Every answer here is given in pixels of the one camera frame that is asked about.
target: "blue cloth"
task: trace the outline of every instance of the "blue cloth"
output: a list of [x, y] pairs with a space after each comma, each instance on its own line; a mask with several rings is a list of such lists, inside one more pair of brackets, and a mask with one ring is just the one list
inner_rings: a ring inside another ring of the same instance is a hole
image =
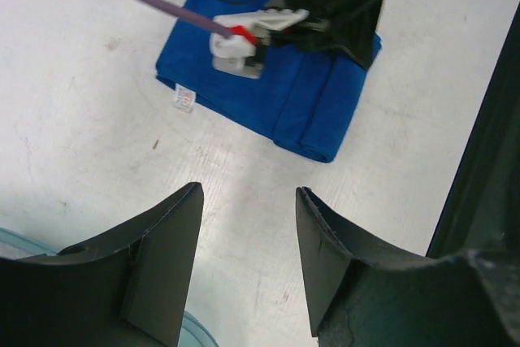
[[[268, 0], [232, 5], [187, 0], [185, 7], [207, 17], [257, 11]], [[197, 102], [273, 140], [278, 146], [323, 163], [340, 148], [358, 104], [366, 71], [336, 54], [270, 48], [259, 80], [216, 71], [210, 34], [177, 22], [157, 62], [157, 78], [183, 85]], [[375, 55], [381, 48], [375, 37]]]

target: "white label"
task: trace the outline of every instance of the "white label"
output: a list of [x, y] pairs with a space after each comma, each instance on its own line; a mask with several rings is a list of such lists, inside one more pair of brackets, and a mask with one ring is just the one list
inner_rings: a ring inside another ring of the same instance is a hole
[[195, 106], [196, 99], [197, 94], [194, 93], [191, 89], [187, 89], [182, 85], [177, 85], [175, 87], [173, 106], [179, 110], [184, 111], [185, 113], [191, 113], [193, 111], [193, 107]]

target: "purple cable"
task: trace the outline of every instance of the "purple cable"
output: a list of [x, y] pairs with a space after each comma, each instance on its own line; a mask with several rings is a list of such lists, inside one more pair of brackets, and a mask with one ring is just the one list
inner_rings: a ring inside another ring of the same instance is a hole
[[206, 18], [203, 15], [197, 14], [196, 12], [190, 10], [186, 10], [183, 7], [176, 6], [175, 4], [167, 2], [165, 0], [140, 1], [160, 11], [166, 12], [169, 15], [176, 16], [181, 20], [194, 24], [199, 28], [204, 28], [205, 30], [217, 33], [223, 37], [229, 38], [233, 35], [232, 31], [226, 26], [223, 26], [222, 24], [217, 24], [213, 20], [210, 20], [209, 18]]

